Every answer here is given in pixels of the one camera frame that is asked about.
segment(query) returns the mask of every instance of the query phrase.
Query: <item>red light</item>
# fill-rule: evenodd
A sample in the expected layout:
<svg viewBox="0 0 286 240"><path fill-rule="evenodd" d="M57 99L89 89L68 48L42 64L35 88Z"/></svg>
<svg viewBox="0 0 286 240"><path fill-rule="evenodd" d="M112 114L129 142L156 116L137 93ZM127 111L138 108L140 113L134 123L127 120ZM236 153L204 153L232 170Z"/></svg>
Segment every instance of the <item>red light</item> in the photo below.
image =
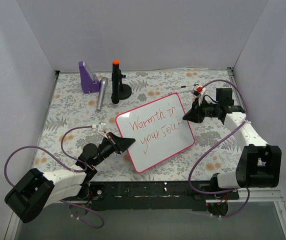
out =
<svg viewBox="0 0 286 240"><path fill-rule="evenodd" d="M201 86L199 86L197 89L196 89L196 91L198 92L198 93L200 93L201 91L202 91L202 87Z"/></svg>

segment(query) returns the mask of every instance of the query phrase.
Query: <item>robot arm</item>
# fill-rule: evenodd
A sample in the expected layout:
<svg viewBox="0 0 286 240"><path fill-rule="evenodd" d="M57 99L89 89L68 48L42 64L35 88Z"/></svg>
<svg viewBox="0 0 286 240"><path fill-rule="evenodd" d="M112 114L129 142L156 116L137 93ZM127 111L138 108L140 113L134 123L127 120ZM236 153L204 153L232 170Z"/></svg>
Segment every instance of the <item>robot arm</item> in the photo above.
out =
<svg viewBox="0 0 286 240"><path fill-rule="evenodd" d="M60 169L40 172L37 168L28 171L6 195L5 203L16 213L23 223L35 219L43 208L68 197L79 196L89 186L89 181L97 173L95 167L113 153L126 151L135 139L107 134L99 146L87 144L78 157L87 165L84 172ZM84 165L77 162L71 167L82 170Z"/></svg>
<svg viewBox="0 0 286 240"><path fill-rule="evenodd" d="M249 121L241 106L235 106L231 88L217 88L216 102L204 100L205 88L198 87L192 93L196 96L192 108L183 120L202 123L205 117L218 118L234 133L242 154L235 171L216 173L212 177L214 188L274 188L279 183L281 168L281 150L278 146L269 145Z"/></svg>

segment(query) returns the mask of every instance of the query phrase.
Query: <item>black cylinder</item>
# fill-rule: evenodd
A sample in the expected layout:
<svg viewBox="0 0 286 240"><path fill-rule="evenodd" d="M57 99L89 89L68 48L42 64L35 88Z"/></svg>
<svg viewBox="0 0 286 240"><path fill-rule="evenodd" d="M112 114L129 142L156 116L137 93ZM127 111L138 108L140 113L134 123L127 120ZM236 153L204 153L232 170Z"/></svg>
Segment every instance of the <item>black cylinder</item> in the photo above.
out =
<svg viewBox="0 0 286 240"><path fill-rule="evenodd" d="M112 69L112 103L118 104L120 101L120 80L119 80L119 69L120 63L118 60L113 61L113 69Z"/></svg>

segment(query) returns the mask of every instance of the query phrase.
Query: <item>floral tablecloth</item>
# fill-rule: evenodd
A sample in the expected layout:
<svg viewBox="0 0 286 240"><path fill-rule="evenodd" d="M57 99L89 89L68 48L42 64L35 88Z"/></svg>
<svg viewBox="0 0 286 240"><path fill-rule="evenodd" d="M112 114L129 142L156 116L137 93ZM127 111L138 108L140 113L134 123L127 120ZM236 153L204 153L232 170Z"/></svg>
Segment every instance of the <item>floral tablecloth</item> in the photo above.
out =
<svg viewBox="0 0 286 240"><path fill-rule="evenodd" d="M74 127L107 123L106 130L120 135L115 116L152 100L177 92L188 111L194 100L190 90L193 84L204 85L214 79L229 80L227 71L150 71L124 72L124 83L132 88L132 96L115 105L111 102L112 84L109 82L101 112L96 111L99 93L83 94L80 74L61 73L52 97L46 124L39 146L49 150L66 165L74 161L61 152L60 142L63 134ZM111 79L111 73L97 73L99 79ZM215 99L216 88L229 87L226 83L214 83L207 87L208 94ZM143 172L136 173L127 152L113 154L96 169L98 173L93 181L184 181L197 159L230 131L218 119L205 118L201 124L191 123L195 135L195 145L182 153ZM100 144L102 136L92 129L80 129L71 132L64 142L64 149L78 157L88 143ZM231 137L212 151L195 169L194 180L209 180L214 173L234 170L241 155L236 140ZM34 167L40 171L53 171L62 167L45 152L37 151Z"/></svg>

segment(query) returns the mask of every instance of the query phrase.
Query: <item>pink whiteboard frame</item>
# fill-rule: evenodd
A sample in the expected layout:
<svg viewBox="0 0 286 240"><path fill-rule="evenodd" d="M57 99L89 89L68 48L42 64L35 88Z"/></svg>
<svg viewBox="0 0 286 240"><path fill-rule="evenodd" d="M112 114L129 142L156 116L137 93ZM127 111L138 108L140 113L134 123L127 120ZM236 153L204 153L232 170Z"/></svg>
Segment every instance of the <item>pink whiteboard frame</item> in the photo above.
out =
<svg viewBox="0 0 286 240"><path fill-rule="evenodd" d="M149 105L149 104L151 104L151 103L157 102L157 101L159 101L159 100L161 100L161 99L165 99L165 98L170 97L170 96L172 96L172 95L177 95L178 100L179 100L179 103L181 104L181 107L182 107L183 112L184 112L184 114L185 114L186 112L185 112L185 110L184 110L184 107L183 107L182 101L181 101L181 99L180 99L180 96L179 96L177 93L171 93L171 94L169 94L169 95L167 95L167 96L160 97L160 98L158 98L158 99L156 99L156 100L150 101L150 102L145 103L145 104L143 104L143 105L141 105L141 106L135 107L135 108L133 108L133 109L131 109L131 110L128 110L128 111L125 111L125 112L122 112L122 113L118 114L118 115L115 117L115 123L116 123L116 126L117 126L117 128L118 128L119 133L121 134L121 137L123 138L123 134L122 134L121 129L120 129L119 124L118 124L118 117L119 117L120 115L126 114L126 113L131 112L131 111L133 111L133 110L135 110L135 109L142 108L142 107L144 107L144 106L146 106L146 105ZM131 159L131 162L132 162L132 164L133 164L134 170L135 170L137 173L139 173L139 174L140 174L140 173L143 173L143 172L145 172L146 170L151 169L151 168L153 168L154 166L156 166L156 165L158 165L158 164L164 162L165 160L167 160L167 159L169 159L169 158L171 158L171 157L173 157L173 156L175 156L175 155L177 155L177 154L183 152L184 150L186 150L186 149L192 147L192 146L195 144L195 137L194 137L192 128L191 128L191 126L190 126L190 123L187 122L187 124L188 124L189 130L191 131L191 134L192 134L192 137L193 137L193 143L192 143L191 145L189 145L189 146L183 148L182 150L178 151L177 153L174 153L174 154L172 154L171 156L169 156L169 157L167 157L167 158L165 158L165 159L159 161L158 163L154 164L153 166L150 166L150 167L148 167L147 169L144 169L143 171L138 171L138 170L135 168L135 165L134 165L133 160L132 160L132 156L131 156L129 150L127 150L127 154L129 155L129 158Z"/></svg>

